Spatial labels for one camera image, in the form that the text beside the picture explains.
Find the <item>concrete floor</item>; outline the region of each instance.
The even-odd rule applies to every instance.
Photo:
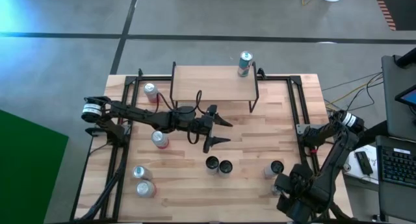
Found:
[[[121,34],[131,0],[0,0],[0,32]],[[414,39],[390,31],[375,0],[138,0],[130,34]],[[0,37],[0,109],[70,137],[46,223],[67,221],[91,138],[81,118],[83,97],[101,95],[119,39]],[[322,88],[380,70],[383,55],[414,45],[127,40],[117,74],[169,74],[178,64],[234,65],[249,50],[267,73],[317,73]],[[327,90],[334,100],[367,81]],[[385,119],[383,86],[376,104],[354,113],[366,126]],[[345,106],[350,98],[340,101]],[[360,95],[354,106],[369,103]],[[347,186],[354,216],[378,211],[377,193]]]

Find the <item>keyboard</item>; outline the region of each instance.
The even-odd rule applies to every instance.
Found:
[[[416,156],[382,149],[383,180],[416,188]]]

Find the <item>wood grain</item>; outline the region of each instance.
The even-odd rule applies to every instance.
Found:
[[[240,77],[238,66],[176,66],[172,99],[195,101],[198,90],[203,101],[254,101],[254,68]]]
[[[124,83],[123,75],[110,76],[105,95],[120,99]],[[302,75],[309,117],[312,123],[327,123],[317,75]],[[155,82],[158,89],[168,97],[170,83]],[[148,103],[140,85],[137,106],[154,110]],[[119,221],[130,222],[276,222],[290,220],[276,210],[278,197],[270,192],[274,179],[264,179],[262,169],[273,160],[281,160],[288,174],[299,163],[298,146],[294,134],[293,119],[287,85],[282,81],[259,81],[260,98],[252,114],[247,103],[233,101],[204,101],[201,108],[217,104],[218,112],[232,128],[215,126],[215,136],[231,138],[228,143],[214,146],[208,154],[202,153],[204,139],[196,145],[187,141],[185,132],[169,134],[170,145],[157,149],[150,140],[153,129],[148,125],[134,123],[125,174]],[[296,100],[300,121],[303,121],[300,103]],[[160,111],[167,110],[162,104]],[[93,148],[105,142],[104,138],[93,141]],[[331,149],[322,146],[318,151],[322,165]],[[107,174],[111,147],[96,151],[88,161],[76,217],[82,216],[102,192]],[[211,176],[205,172],[205,159],[217,156],[230,160],[233,171],[228,179]],[[131,170],[142,165],[153,172],[152,182],[157,187],[153,199],[139,198]],[[343,212],[352,215],[343,176],[336,181],[335,202]]]

